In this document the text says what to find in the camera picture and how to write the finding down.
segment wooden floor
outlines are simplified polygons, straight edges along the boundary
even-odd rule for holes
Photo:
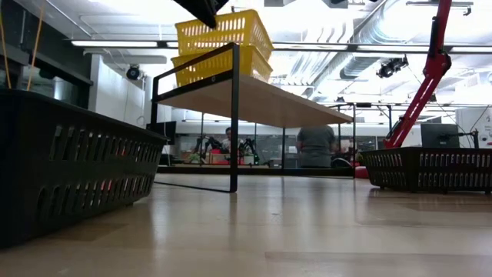
[[[0,276],[490,277],[492,198],[297,177],[241,177],[233,195],[155,185],[133,207],[1,250]]]

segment ceiling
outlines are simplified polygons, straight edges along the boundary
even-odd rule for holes
[[[410,6],[409,0],[387,0],[371,19],[364,20],[382,1],[350,0],[353,5],[348,9],[337,9],[328,8],[321,0],[296,0],[280,8],[264,7],[264,0],[230,0],[220,13],[230,12],[231,5],[256,9],[274,42],[428,44],[431,17],[437,8]],[[473,5],[468,16],[463,15],[462,8],[452,9],[446,43],[492,43],[492,1],[470,1]],[[42,0],[16,2],[39,14]],[[176,40],[174,24],[193,19],[172,0],[49,2],[52,5],[46,5],[46,22],[73,39]],[[355,28],[360,31],[353,36]],[[168,70],[172,67],[170,58],[178,55],[171,49],[112,49],[107,53],[105,61],[113,68],[125,71],[136,61],[148,75]],[[409,55],[409,67],[391,78],[378,78],[375,72],[390,57],[394,55],[274,52],[269,61],[274,69],[271,82],[299,95],[313,88],[314,93],[306,97],[317,102],[333,102],[340,96],[346,102],[411,101],[423,79],[426,56]],[[492,55],[455,55],[452,59],[453,67],[437,90],[437,100],[492,103],[492,97],[481,93],[490,90]]]

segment black metal frame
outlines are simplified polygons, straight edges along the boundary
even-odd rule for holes
[[[175,74],[191,65],[195,65],[199,62],[203,62],[207,58],[212,58],[216,55],[224,53],[226,51],[232,51],[232,70],[222,72],[220,74],[205,78],[201,81],[193,82],[188,85],[184,85],[179,88],[175,88],[170,92],[164,94],[158,94],[159,81],[168,77],[169,75]],[[238,175],[304,175],[304,176],[336,176],[336,177],[351,177],[354,178],[353,169],[286,169],[285,165],[285,128],[282,130],[282,153],[281,153],[281,168],[280,169],[255,169],[253,167],[249,169],[238,168],[238,120],[239,120],[239,58],[240,58],[240,48],[239,45],[235,43],[229,43],[221,48],[215,49],[209,53],[203,54],[189,62],[184,63],[178,67],[175,67],[163,74],[154,77],[153,88],[152,88],[152,107],[151,107],[151,129],[155,129],[155,124],[157,124],[158,117],[158,103],[162,100],[175,97],[177,95],[182,95],[184,93],[192,92],[196,89],[203,88],[208,85],[212,85],[217,82],[223,82],[226,80],[232,80],[231,87],[231,164],[230,167],[197,167],[197,168],[179,168],[179,167],[160,167],[158,173],[187,173],[187,174],[219,174],[219,175],[229,175],[230,184],[228,190],[221,189],[209,189],[204,187],[197,187],[191,185],[178,185],[171,184],[167,182],[155,182],[164,185],[175,185],[180,187],[186,187],[191,189],[204,189],[213,192],[227,192],[232,193],[238,190]],[[354,107],[355,115],[355,104],[344,104],[351,105]],[[202,117],[202,135],[203,135],[203,117]],[[340,137],[341,128],[338,128],[338,136]],[[355,137],[355,117],[354,117],[354,137]]]

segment gray shirt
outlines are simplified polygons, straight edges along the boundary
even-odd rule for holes
[[[333,129],[326,126],[303,127],[298,134],[301,143],[302,167],[330,167],[331,145],[335,141]]]

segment wooden tabletop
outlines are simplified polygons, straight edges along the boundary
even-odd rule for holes
[[[228,79],[159,103],[230,118],[231,87]],[[239,78],[239,119],[280,128],[352,122],[348,115],[246,75]]]

